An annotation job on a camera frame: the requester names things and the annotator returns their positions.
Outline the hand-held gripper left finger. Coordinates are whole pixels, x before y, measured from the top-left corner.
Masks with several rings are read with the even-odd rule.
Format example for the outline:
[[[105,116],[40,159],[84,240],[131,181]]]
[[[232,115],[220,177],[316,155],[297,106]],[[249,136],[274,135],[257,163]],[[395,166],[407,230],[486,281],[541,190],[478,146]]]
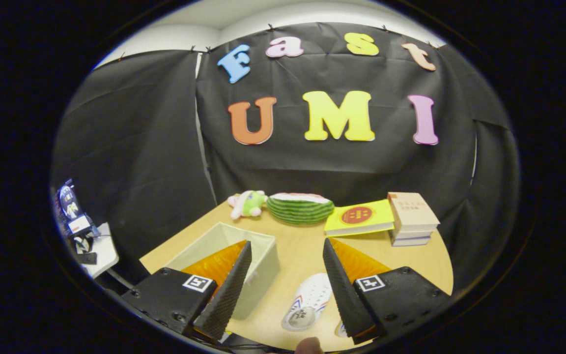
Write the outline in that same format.
[[[251,242],[241,240],[184,270],[162,267],[122,298],[180,335],[216,342],[225,333],[251,262]]]

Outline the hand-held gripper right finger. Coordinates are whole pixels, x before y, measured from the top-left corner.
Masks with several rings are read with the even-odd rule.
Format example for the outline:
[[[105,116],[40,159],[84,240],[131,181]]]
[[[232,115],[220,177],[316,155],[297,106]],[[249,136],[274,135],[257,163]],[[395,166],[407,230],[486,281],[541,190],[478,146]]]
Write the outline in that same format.
[[[447,292],[413,267],[390,269],[334,237],[324,240],[322,256],[344,330],[355,344],[398,339],[449,302]]]

